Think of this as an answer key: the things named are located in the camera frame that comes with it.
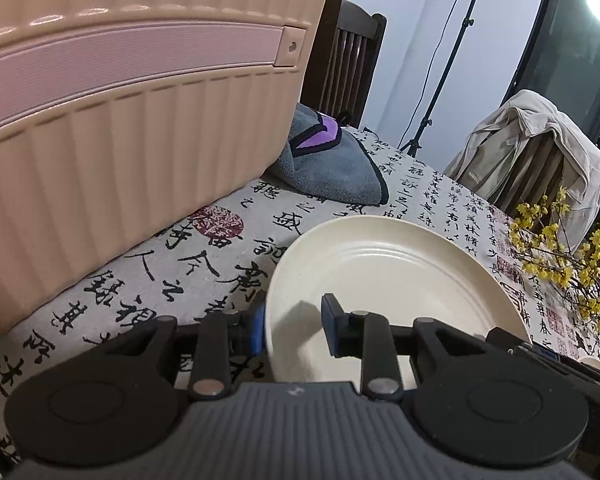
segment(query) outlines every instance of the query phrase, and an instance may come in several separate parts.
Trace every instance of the purple fabric patch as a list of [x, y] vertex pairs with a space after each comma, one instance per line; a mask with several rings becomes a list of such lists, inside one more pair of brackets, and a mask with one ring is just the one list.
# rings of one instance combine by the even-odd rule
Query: purple fabric patch
[[298, 145], [298, 148], [310, 148], [312, 146], [319, 146], [320, 144], [324, 144], [325, 142], [331, 142], [335, 140], [338, 135], [338, 123], [335, 119], [322, 115], [322, 124], [325, 126], [324, 130], [313, 134], [307, 140]]

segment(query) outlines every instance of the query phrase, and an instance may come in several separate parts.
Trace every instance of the ceramic plate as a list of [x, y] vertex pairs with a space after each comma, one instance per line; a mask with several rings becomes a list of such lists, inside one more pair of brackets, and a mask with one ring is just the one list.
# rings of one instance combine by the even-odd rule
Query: ceramic plate
[[578, 359], [578, 362], [589, 365], [592, 368], [595, 368], [596, 370], [600, 370], [600, 360], [596, 359], [595, 357], [584, 356]]
[[[320, 299], [332, 292], [345, 312], [367, 310], [411, 326], [434, 317], [469, 334], [499, 326], [530, 342], [504, 290], [452, 242], [410, 222], [354, 216], [325, 222], [298, 238], [280, 260], [267, 293], [266, 338], [278, 381], [360, 382], [360, 360], [332, 358]], [[405, 388], [414, 388], [400, 356]]]

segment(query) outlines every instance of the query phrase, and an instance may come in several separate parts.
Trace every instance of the tablecloth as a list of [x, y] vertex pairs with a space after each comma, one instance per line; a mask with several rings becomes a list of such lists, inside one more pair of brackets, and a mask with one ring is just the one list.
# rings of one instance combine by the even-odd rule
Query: tablecloth
[[[534, 341], [574, 358], [589, 354], [600, 359], [600, 336], [584, 332], [551, 285], [522, 275], [511, 257], [504, 213], [373, 132], [350, 131], [384, 175], [390, 192], [385, 206], [305, 196], [264, 176], [109, 262], [0, 337], [4, 451], [16, 457], [2, 413], [22, 381], [161, 314], [187, 323], [207, 312], [244, 308], [267, 287], [299, 235], [341, 216], [390, 216], [443, 235], [496, 278]], [[234, 380], [270, 379], [266, 359], [237, 358], [232, 364]], [[184, 385], [190, 366], [191, 358], [184, 357], [178, 385]]]

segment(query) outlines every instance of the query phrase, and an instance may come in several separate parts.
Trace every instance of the light stand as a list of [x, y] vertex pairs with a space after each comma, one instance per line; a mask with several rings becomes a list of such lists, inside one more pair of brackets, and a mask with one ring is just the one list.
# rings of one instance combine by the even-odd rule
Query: light stand
[[422, 136], [422, 133], [424, 132], [424, 129], [427, 126], [432, 125], [430, 116], [433, 111], [433, 107], [436, 105], [436, 101], [440, 96], [440, 92], [442, 92], [442, 87], [445, 85], [446, 76], [448, 76], [449, 70], [451, 70], [451, 65], [453, 65], [454, 59], [456, 58], [456, 54], [458, 53], [458, 49], [460, 48], [460, 43], [462, 42], [464, 32], [467, 30], [467, 27], [471, 27], [474, 24], [474, 20], [471, 18], [471, 13], [474, 10], [475, 1], [476, 0], [471, 0], [469, 8], [466, 10], [466, 15], [464, 17], [464, 20], [462, 21], [462, 27], [460, 27], [460, 32], [458, 32], [458, 37], [456, 38], [456, 44], [451, 50], [449, 59], [446, 62], [445, 70], [442, 73], [440, 81], [438, 82], [436, 91], [433, 93], [433, 97], [431, 98], [431, 102], [429, 103], [429, 108], [427, 108], [427, 112], [424, 114], [424, 117], [420, 121], [420, 127], [418, 128], [415, 137], [413, 137], [413, 139], [411, 139], [409, 142], [407, 142], [404, 146], [400, 148], [400, 151], [403, 152], [408, 147], [409, 151], [407, 152], [407, 155], [409, 156], [416, 156], [416, 152], [422, 147], [418, 142], [420, 140], [420, 137]]

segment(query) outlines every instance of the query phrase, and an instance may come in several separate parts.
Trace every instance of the chair backrest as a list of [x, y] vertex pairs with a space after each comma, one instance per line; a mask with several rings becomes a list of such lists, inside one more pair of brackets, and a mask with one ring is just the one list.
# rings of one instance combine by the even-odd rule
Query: chair backrest
[[360, 126], [386, 18], [347, 0], [326, 0], [309, 57], [300, 102]]
[[511, 217], [516, 207], [540, 202], [542, 195], [554, 200], [562, 179], [564, 155], [551, 134], [532, 137], [515, 161], [511, 173], [489, 202]]

